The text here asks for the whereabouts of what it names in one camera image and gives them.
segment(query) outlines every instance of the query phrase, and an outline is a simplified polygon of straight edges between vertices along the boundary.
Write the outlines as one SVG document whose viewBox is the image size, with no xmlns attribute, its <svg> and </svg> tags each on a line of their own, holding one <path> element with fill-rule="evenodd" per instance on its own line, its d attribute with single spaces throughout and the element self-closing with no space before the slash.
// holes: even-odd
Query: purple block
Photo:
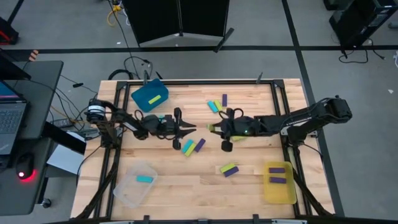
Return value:
<svg viewBox="0 0 398 224">
<path fill-rule="evenodd" d="M 238 167 L 233 167 L 232 169 L 229 169 L 227 171 L 224 172 L 224 176 L 225 177 L 229 177 L 232 174 L 236 173 L 237 171 L 239 171 Z"/>
<path fill-rule="evenodd" d="M 285 168 L 281 168 L 281 167 L 273 168 L 273 167 L 270 167 L 269 168 L 269 173 L 270 174 L 284 174 L 285 173 Z"/>
<path fill-rule="evenodd" d="M 269 182 L 276 183 L 276 184 L 286 184 L 286 178 L 270 177 Z"/>
<path fill-rule="evenodd" d="M 226 105 L 227 105 L 226 99 L 227 99 L 226 94 L 223 94 L 223 106 L 226 106 Z"/>
<path fill-rule="evenodd" d="M 198 142 L 198 144 L 195 146 L 195 148 L 193 150 L 195 150 L 195 152 L 199 152 L 199 150 L 203 147 L 205 142 L 206 142 L 206 140 L 200 139 L 200 141 Z"/>
</svg>

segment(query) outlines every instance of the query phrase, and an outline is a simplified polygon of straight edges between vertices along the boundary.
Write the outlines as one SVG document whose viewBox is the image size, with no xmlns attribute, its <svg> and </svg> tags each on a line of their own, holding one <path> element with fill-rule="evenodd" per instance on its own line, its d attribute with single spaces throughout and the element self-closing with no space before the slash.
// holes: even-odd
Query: red light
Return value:
<svg viewBox="0 0 398 224">
<path fill-rule="evenodd" d="M 32 181 L 34 180 L 36 174 L 37 174 L 37 171 L 36 171 L 36 170 L 33 170 L 32 175 L 30 175 L 30 177 L 28 177 L 28 178 L 26 178 L 26 179 L 23 179 L 23 180 L 21 180 L 21 181 L 22 181 L 22 182 L 32 182 Z"/>
</svg>

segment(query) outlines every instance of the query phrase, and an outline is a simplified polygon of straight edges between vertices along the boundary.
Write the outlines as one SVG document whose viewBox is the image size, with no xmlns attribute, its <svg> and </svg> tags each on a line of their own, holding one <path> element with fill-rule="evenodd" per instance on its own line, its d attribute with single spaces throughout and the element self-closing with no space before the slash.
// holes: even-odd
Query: black desk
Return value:
<svg viewBox="0 0 398 224">
<path fill-rule="evenodd" d="M 23 67 L 25 62 L 17 62 L 16 65 Z M 61 61 L 29 62 L 25 71 L 33 81 L 55 89 L 62 67 Z M 7 82 L 14 86 L 16 81 Z M 47 159 L 55 142 L 82 154 L 85 150 L 85 143 L 46 122 L 54 96 L 51 89 L 26 80 L 18 81 L 15 89 L 29 101 L 30 108 L 24 119 L 25 127 L 21 129 L 13 149 L 15 156 L 11 159 L 12 165 L 0 173 L 0 215 L 27 215 L 36 203 L 41 203 L 48 180 Z M 31 181 L 24 182 L 17 177 L 15 161 L 19 155 L 29 151 L 35 156 L 35 174 Z"/>
</svg>

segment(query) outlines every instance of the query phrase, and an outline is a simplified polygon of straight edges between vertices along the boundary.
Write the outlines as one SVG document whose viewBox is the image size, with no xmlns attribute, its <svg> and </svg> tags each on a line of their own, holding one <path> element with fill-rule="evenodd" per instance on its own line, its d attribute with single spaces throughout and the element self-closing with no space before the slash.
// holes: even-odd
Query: computer mouse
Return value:
<svg viewBox="0 0 398 224">
<path fill-rule="evenodd" d="M 33 173 L 34 156 L 32 153 L 25 153 L 21 155 L 16 163 L 17 176 L 24 180 L 30 177 Z"/>
</svg>

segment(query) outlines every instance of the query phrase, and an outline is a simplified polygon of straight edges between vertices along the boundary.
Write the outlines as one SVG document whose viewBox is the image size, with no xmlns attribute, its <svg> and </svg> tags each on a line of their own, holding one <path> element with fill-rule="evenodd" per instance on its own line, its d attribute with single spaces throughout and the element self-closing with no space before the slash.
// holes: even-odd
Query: laptop keyboard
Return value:
<svg viewBox="0 0 398 224">
<path fill-rule="evenodd" d="M 21 116 L 21 110 L 0 110 L 0 134 L 15 133 Z"/>
</svg>

